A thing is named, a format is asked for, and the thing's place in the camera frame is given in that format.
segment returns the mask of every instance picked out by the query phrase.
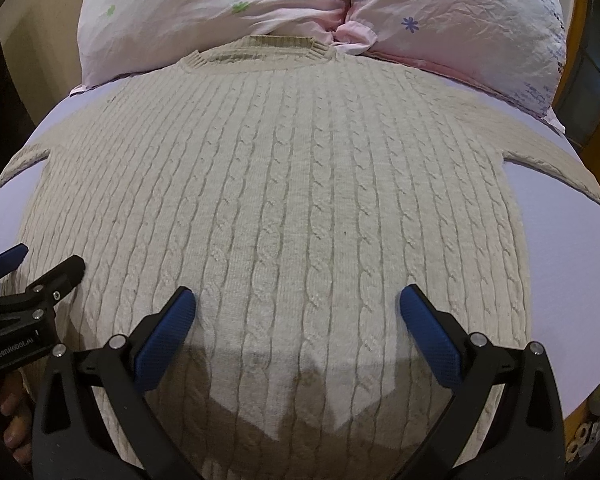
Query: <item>cream cable-knit sweater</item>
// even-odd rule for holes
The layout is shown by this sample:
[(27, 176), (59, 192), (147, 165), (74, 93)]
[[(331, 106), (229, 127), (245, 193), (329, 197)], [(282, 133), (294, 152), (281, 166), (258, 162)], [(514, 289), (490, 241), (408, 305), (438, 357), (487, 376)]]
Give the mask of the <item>cream cable-knit sweater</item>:
[(80, 254), (58, 327), (92, 348), (186, 285), (194, 329), (148, 400), (205, 478), (385, 478), (448, 400), (398, 316), (405, 285), (495, 343), (529, 338), (503, 156), (600, 202), (578, 161), (470, 92), (245, 38), (129, 79), (15, 155), (0, 186), (48, 161), (3, 291)]

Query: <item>black clamp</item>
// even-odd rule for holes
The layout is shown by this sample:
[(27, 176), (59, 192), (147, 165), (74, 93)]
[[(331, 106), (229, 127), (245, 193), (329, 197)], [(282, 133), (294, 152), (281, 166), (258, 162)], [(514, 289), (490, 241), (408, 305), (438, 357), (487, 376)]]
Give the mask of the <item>black clamp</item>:
[[(129, 337), (98, 349), (56, 345), (40, 387), (33, 421), (36, 480), (202, 480), (164, 432), (142, 394), (159, 383), (196, 312), (193, 293), (179, 287), (158, 314)], [(103, 387), (144, 469), (124, 462), (106, 430), (92, 386)]]
[[(19, 244), (0, 254), (0, 279), (16, 270), (27, 254)], [(54, 305), (84, 276), (84, 261), (71, 256), (30, 283), (21, 294), (0, 296), (0, 372), (47, 355), (58, 343)]]
[[(544, 347), (494, 346), (468, 335), (439, 312), (417, 285), (400, 295), (400, 314), (441, 386), (454, 396), (394, 480), (557, 480), (564, 478), (564, 427), (554, 374)], [(487, 401), (504, 384), (477, 456), (454, 467)]]

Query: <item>bolt head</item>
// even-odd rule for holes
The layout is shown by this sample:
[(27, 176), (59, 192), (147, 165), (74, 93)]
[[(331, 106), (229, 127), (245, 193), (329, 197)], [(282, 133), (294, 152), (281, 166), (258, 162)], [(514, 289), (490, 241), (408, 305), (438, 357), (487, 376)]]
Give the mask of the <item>bolt head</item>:
[(483, 333), (474, 332), (469, 336), (469, 341), (471, 341), (474, 346), (482, 348), (487, 344), (488, 339)]
[(62, 357), (65, 352), (66, 352), (66, 346), (64, 346), (62, 343), (58, 343), (56, 346), (54, 346), (54, 349), (51, 351), (51, 353), (55, 357)]
[(536, 355), (542, 355), (544, 353), (544, 346), (538, 341), (532, 341), (529, 344), (529, 350), (531, 350)]
[(117, 350), (118, 348), (122, 348), (126, 343), (126, 336), (122, 334), (116, 334), (109, 339), (109, 347)]

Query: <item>pillow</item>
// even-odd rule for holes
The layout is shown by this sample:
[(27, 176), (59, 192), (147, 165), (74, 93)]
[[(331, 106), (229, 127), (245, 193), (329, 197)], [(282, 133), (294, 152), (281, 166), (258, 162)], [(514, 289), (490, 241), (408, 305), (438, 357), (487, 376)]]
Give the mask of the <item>pillow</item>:
[(558, 0), (352, 0), (334, 37), (341, 51), (451, 76), (538, 116), (566, 60)]
[(83, 0), (78, 21), (82, 83), (172, 64), (250, 34), (333, 42), (348, 0)]

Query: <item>sweater collar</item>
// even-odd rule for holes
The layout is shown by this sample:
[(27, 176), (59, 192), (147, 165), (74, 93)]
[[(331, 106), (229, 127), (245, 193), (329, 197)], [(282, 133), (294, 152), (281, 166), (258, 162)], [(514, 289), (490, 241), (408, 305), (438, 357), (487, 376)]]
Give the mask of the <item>sweater collar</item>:
[(332, 59), (335, 50), (314, 38), (247, 36), (204, 52), (195, 51), (180, 60), (184, 70), (213, 68), (221, 72), (284, 70)]

